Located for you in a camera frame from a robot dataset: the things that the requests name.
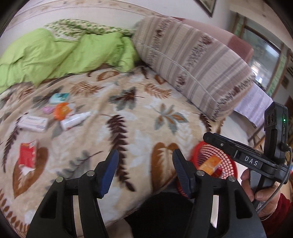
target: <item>lime green bedding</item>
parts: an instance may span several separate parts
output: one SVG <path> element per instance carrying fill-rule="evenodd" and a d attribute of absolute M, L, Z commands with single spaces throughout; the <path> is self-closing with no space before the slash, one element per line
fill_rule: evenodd
<path fill-rule="evenodd" d="M 0 59 L 0 93 L 16 83 L 31 81 L 37 86 L 45 79 L 87 72 L 103 63 L 127 72 L 139 57 L 125 35 L 131 32 L 70 19 L 27 33 Z"/>

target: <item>person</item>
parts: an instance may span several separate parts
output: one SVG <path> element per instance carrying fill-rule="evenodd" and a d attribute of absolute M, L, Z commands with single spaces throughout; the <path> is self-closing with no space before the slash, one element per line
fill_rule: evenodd
<path fill-rule="evenodd" d="M 241 179 L 242 188 L 251 201 L 266 201 L 278 187 L 275 183 L 273 187 L 254 194 L 249 184 L 248 169 L 243 172 Z M 139 210 L 125 220 L 130 225 L 134 238 L 182 238 L 192 207 L 193 204 L 180 194 L 161 192 L 147 199 Z M 280 191 L 258 216 L 268 238 L 293 237 L 292 203 Z M 208 238 L 214 237 L 216 229 L 210 225 Z"/>

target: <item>red basket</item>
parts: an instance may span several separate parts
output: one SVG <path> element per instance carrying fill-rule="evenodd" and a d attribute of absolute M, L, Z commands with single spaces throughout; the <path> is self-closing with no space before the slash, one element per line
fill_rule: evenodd
<path fill-rule="evenodd" d="M 238 178 L 236 164 L 232 159 L 230 159 L 230 156 L 226 155 L 220 149 L 205 143 L 204 141 L 200 142 L 194 147 L 193 156 L 191 157 L 190 161 L 194 164 L 196 169 L 199 169 L 199 167 L 213 155 L 218 156 L 222 160 L 219 166 L 222 169 L 222 175 L 220 176 L 221 179 L 226 179 L 228 176 L 234 176 L 235 178 Z M 187 195 L 182 191 L 178 180 L 177 188 L 183 196 L 187 197 Z"/>

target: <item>silver bolt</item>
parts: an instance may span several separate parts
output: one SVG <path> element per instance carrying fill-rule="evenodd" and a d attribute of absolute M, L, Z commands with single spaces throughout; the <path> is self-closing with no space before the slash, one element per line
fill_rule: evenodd
<path fill-rule="evenodd" d="M 91 177 L 95 175 L 95 172 L 93 170 L 90 170 L 90 171 L 87 171 L 86 175 Z"/>
<path fill-rule="evenodd" d="M 236 178 L 234 176 L 229 176 L 228 179 L 231 182 L 235 182 L 236 181 Z"/>
<path fill-rule="evenodd" d="M 58 177 L 58 178 L 56 179 L 56 182 L 57 182 L 57 183 L 60 183 L 60 182 L 62 182 L 62 181 L 63 181 L 63 177 L 61 177 L 61 176 Z"/>
<path fill-rule="evenodd" d="M 204 175 L 205 175 L 205 172 L 202 171 L 202 170 L 197 170 L 197 171 L 196 171 L 196 174 L 197 174 L 198 176 L 204 176 Z"/>

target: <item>red sleeve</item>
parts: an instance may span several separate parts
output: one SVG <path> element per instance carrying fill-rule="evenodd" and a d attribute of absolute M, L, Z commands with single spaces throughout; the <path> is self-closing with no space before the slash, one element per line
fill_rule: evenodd
<path fill-rule="evenodd" d="M 268 219 L 262 221 L 268 237 L 277 232 L 292 205 L 293 203 L 290 203 L 290 200 L 286 199 L 285 196 L 281 194 L 276 211 Z"/>

